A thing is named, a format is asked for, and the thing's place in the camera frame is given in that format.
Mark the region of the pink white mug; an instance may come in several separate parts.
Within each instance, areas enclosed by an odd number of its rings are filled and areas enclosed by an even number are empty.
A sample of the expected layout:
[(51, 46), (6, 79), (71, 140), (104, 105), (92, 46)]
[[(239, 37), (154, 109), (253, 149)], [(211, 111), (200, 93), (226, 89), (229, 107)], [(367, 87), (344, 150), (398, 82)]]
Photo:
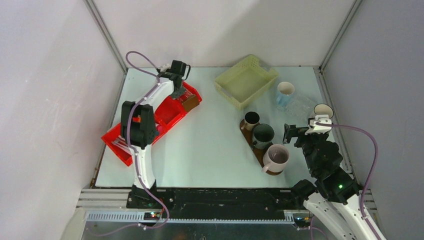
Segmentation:
[(269, 175), (281, 174), (288, 164), (289, 157), (289, 151), (284, 145), (272, 144), (262, 158), (262, 172)]

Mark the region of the dark green mug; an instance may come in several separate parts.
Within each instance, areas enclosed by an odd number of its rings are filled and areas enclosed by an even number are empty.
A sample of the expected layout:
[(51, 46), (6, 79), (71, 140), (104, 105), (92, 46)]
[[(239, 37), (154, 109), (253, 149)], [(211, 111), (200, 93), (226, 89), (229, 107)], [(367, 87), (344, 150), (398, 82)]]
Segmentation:
[(272, 143), (274, 136), (274, 129), (270, 125), (266, 123), (256, 125), (252, 130), (251, 149), (264, 150)]

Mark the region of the clear textured acrylic tray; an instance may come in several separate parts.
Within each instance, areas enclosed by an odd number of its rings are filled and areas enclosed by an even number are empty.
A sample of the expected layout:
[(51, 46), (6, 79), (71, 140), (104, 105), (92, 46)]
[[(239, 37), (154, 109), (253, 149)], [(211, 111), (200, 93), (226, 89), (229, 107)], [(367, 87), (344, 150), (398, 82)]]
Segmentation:
[(317, 102), (303, 93), (294, 93), (283, 110), (301, 122), (306, 122), (314, 112)]

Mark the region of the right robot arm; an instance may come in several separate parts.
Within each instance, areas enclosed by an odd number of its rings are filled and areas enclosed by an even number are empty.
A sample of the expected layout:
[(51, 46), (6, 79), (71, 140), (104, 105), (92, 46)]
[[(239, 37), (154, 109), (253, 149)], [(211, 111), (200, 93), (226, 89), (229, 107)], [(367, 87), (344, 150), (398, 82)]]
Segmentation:
[(319, 126), (284, 125), (283, 143), (296, 138), (294, 146), (302, 150), (308, 171), (316, 179), (315, 183), (304, 179), (295, 184), (291, 204), (309, 210), (339, 240), (385, 239), (364, 206), (365, 189), (340, 166), (339, 145), (328, 140), (331, 126)]

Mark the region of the white mug black handle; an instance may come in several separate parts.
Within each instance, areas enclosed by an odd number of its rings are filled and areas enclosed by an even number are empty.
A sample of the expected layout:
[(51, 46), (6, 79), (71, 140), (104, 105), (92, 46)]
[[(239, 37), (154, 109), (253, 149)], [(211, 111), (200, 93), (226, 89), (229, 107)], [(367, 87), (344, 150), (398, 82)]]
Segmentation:
[(325, 103), (319, 103), (313, 108), (311, 117), (315, 118), (317, 115), (328, 115), (328, 118), (332, 119), (334, 116), (334, 110), (331, 106)]

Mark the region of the brown mug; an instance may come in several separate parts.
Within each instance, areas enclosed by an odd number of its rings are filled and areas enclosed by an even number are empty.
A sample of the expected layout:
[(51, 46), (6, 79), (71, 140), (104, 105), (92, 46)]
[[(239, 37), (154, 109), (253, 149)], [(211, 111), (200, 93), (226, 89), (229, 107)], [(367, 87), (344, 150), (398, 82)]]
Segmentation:
[(259, 121), (260, 121), (259, 114), (255, 111), (249, 111), (244, 115), (243, 123), (240, 129), (252, 131), (255, 125), (259, 123)]

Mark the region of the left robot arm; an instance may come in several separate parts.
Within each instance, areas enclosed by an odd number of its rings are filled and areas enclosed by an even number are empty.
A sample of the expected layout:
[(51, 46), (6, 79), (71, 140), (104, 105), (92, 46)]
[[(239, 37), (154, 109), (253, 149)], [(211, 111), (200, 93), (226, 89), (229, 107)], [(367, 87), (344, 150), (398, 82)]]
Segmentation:
[(145, 208), (153, 208), (164, 203), (152, 191), (156, 186), (153, 173), (152, 144), (157, 136), (155, 110), (167, 97), (178, 98), (184, 92), (184, 70), (160, 70), (157, 73), (139, 69), (140, 72), (154, 77), (152, 87), (137, 101), (125, 101), (121, 107), (121, 136), (131, 153), (134, 168), (134, 183), (131, 187), (131, 202), (140, 202)]

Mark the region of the cream plastic basket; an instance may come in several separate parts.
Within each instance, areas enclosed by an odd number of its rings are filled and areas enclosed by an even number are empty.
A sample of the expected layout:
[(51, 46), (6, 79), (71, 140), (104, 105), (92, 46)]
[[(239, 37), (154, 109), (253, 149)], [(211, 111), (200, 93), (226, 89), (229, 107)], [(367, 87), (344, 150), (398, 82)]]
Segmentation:
[(249, 54), (215, 78), (218, 93), (238, 110), (243, 110), (272, 87), (279, 76), (256, 55)]

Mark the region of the light blue mug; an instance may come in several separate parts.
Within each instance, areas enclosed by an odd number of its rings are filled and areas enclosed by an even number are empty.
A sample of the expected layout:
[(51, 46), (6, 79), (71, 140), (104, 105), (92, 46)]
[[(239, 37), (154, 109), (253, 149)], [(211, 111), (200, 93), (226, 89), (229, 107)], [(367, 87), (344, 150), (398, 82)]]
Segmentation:
[(287, 81), (280, 82), (277, 85), (275, 103), (278, 107), (286, 107), (295, 93), (295, 86)]

